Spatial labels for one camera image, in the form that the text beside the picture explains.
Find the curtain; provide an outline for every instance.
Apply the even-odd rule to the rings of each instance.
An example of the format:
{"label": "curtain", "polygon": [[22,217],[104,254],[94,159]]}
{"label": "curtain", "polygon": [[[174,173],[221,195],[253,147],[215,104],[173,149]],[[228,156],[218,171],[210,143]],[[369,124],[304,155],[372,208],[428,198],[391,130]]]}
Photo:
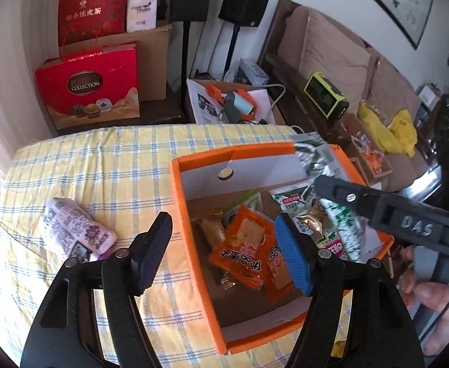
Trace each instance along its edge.
{"label": "curtain", "polygon": [[[58,57],[58,2],[0,0],[0,195],[15,152],[56,135],[34,72]],[[0,337],[3,326],[0,312]]]}

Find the circular hole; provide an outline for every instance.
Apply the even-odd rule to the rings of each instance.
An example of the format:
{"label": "circular hole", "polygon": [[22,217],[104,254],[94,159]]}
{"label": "circular hole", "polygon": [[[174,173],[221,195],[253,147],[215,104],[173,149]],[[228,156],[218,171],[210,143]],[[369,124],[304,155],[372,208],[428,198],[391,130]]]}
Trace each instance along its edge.
{"label": "circular hole", "polygon": [[230,169],[229,167],[225,167],[218,174],[218,178],[221,181],[229,180],[232,176],[233,176],[233,169]]}

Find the yellow radio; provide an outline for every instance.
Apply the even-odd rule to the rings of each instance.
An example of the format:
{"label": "yellow radio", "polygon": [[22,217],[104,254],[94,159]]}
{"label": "yellow radio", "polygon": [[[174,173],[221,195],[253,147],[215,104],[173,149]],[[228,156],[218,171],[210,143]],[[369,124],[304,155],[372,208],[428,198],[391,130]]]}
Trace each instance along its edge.
{"label": "yellow radio", "polygon": [[320,72],[311,75],[305,94],[330,120],[339,120],[349,107],[349,100]]}

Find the plaid tablecloth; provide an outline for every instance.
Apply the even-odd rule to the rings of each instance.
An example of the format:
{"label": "plaid tablecloth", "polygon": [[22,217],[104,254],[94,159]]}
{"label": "plaid tablecloth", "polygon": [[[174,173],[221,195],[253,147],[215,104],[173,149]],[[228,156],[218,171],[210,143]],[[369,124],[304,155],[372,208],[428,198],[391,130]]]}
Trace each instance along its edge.
{"label": "plaid tablecloth", "polygon": [[[175,212],[169,163],[231,145],[286,141],[285,126],[172,125],[110,128],[22,148],[0,201],[0,310],[8,336],[0,345],[19,363],[37,309],[63,261],[44,248],[40,215],[52,197],[69,197],[113,229],[117,247],[148,230],[159,211]],[[101,291],[95,294],[104,354],[117,362]],[[138,306],[163,366],[279,367],[297,333],[232,356],[218,356],[194,293],[185,247],[174,231],[153,286]],[[343,314],[338,337],[345,337]]]}

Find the orange snack bag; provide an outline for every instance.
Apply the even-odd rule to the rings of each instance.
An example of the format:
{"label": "orange snack bag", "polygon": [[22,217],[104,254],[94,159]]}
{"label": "orange snack bag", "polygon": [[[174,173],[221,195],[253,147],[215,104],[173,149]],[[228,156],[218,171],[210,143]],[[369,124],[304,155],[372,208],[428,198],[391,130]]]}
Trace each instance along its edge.
{"label": "orange snack bag", "polygon": [[268,270],[268,275],[264,276],[265,295],[275,303],[294,288],[293,279],[275,236],[266,237],[258,255],[266,262]]}
{"label": "orange snack bag", "polygon": [[252,289],[260,289],[271,279],[266,260],[258,253],[266,240],[274,237],[274,225],[264,217],[241,205],[226,229],[225,240],[216,247],[209,262],[234,275]]}

